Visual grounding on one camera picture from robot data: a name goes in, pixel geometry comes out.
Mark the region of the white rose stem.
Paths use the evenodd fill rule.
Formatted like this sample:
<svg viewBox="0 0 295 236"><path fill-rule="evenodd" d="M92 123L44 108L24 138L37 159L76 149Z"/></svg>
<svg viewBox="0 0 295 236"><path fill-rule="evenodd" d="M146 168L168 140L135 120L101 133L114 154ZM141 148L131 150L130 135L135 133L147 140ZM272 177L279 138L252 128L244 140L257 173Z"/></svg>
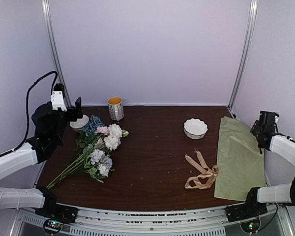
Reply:
<svg viewBox="0 0 295 236"><path fill-rule="evenodd" d="M119 147L121 144L121 139L127 137L129 132L125 129L122 129L116 123L110 124L106 127L108 127L109 134L104 138L104 147L102 149L95 150L103 151L104 153L110 153Z"/></svg>

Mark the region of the beige ribbon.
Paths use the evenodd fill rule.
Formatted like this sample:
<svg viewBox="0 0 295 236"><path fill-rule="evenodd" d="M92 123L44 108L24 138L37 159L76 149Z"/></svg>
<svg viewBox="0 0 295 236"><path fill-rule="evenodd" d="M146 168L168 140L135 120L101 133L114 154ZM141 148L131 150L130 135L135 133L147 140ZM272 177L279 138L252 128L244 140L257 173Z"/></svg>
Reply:
<svg viewBox="0 0 295 236"><path fill-rule="evenodd" d="M210 189L216 181L219 174L219 168L216 165L209 168L201 152L195 150L194 153L197 156L198 162L192 159L188 154L185 154L185 160L198 170L199 174L194 177L189 177L186 180L184 188L200 190Z"/></svg>

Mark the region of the green and peach wrapping paper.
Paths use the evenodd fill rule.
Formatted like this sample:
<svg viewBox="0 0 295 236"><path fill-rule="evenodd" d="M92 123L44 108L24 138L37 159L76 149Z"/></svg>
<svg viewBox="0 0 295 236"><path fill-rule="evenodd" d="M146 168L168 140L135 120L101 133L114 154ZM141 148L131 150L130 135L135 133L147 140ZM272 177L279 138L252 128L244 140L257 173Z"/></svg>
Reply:
<svg viewBox="0 0 295 236"><path fill-rule="evenodd" d="M244 202L251 188L266 186L264 155L249 126L237 119L221 118L217 167L216 198Z"/></svg>

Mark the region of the pink rose stem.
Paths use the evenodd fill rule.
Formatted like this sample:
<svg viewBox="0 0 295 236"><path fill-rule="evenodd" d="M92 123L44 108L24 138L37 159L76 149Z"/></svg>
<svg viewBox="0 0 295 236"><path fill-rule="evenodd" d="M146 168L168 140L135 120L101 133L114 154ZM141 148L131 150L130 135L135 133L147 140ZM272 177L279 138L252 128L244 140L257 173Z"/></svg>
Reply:
<svg viewBox="0 0 295 236"><path fill-rule="evenodd" d="M84 150L102 149L104 147L104 138L108 136L109 131L106 126L83 127L78 130L76 140L76 154L82 154Z"/></svg>

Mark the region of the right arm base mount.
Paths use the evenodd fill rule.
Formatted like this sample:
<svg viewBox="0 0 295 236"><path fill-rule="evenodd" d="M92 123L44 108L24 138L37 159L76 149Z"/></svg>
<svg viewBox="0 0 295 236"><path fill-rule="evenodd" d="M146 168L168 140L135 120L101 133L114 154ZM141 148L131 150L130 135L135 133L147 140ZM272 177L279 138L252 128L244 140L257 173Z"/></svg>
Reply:
<svg viewBox="0 0 295 236"><path fill-rule="evenodd" d="M248 206L248 204L243 203L227 205L225 212L229 223L239 222L245 233L253 234L261 228L260 216L267 213L267 207L265 204Z"/></svg>

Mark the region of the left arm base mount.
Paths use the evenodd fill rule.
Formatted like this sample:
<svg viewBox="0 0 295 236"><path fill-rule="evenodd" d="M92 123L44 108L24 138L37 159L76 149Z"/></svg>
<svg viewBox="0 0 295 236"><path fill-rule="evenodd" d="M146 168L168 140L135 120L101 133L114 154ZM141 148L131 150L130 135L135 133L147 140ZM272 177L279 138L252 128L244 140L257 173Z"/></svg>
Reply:
<svg viewBox="0 0 295 236"><path fill-rule="evenodd" d="M43 230L54 235L59 233L65 225L75 223L78 209L72 206L56 204L53 210L47 210L46 207L35 209L35 214L45 217Z"/></svg>

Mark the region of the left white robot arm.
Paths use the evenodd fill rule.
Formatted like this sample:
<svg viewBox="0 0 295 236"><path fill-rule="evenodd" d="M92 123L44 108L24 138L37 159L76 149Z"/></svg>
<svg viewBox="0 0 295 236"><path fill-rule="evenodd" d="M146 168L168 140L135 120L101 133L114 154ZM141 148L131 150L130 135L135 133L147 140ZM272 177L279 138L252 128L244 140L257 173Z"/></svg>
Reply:
<svg viewBox="0 0 295 236"><path fill-rule="evenodd" d="M48 160L53 152L63 145L62 137L69 122L83 117L82 99L75 106L53 107L53 100L40 105L31 119L35 125L34 136L16 150L0 154L0 180L25 167ZM56 196L45 187L15 189L0 187L0 210L10 208L41 209L50 218L57 218L61 208Z"/></svg>

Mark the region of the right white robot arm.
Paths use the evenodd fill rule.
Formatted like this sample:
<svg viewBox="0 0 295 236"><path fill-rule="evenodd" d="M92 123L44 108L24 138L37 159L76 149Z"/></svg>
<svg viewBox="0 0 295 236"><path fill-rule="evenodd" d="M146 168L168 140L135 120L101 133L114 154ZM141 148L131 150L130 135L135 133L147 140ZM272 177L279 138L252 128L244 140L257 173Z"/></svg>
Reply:
<svg viewBox="0 0 295 236"><path fill-rule="evenodd" d="M257 120L250 132L255 136L260 149L281 157L295 168L295 140L277 133L274 121L262 123ZM246 203L242 206L242 213L252 217L261 209L261 205L271 203L295 206L295 174L289 183L251 188Z"/></svg>

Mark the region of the blue hydrangea stem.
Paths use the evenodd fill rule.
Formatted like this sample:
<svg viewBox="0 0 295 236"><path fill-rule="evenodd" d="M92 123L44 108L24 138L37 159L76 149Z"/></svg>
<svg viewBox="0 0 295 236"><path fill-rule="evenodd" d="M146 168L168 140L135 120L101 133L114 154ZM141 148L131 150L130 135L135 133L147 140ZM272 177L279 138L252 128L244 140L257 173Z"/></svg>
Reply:
<svg viewBox="0 0 295 236"><path fill-rule="evenodd" d="M94 142L97 138L97 128L103 127L104 123L95 115L91 115L89 122L82 128L78 129L78 138L76 140L77 149L84 148Z"/></svg>

